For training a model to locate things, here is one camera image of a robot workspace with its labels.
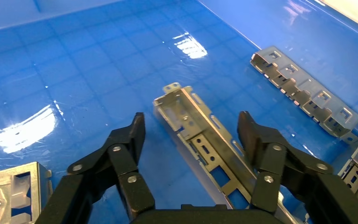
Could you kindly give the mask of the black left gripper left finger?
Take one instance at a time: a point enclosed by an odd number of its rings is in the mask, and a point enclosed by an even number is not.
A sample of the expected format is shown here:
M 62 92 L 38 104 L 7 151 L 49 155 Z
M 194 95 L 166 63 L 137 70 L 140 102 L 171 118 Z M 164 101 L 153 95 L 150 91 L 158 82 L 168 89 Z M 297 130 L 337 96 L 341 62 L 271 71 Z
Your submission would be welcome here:
M 93 204 L 112 186 L 117 187 L 130 221 L 155 209 L 154 197 L 138 171 L 145 134 L 142 112 L 129 126 L 111 131 L 101 148 L 67 168 L 36 223 L 86 224 Z

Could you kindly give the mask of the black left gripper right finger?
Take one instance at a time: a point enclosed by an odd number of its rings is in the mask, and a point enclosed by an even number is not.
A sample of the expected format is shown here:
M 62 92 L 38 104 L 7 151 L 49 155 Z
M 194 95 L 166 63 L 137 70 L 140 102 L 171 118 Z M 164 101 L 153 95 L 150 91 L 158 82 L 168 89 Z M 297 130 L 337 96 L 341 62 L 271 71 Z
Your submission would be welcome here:
M 239 113 L 237 133 L 258 171 L 250 207 L 274 215 L 280 187 L 301 201 L 315 224 L 358 224 L 358 199 L 326 162 L 290 145 L 274 128 Z

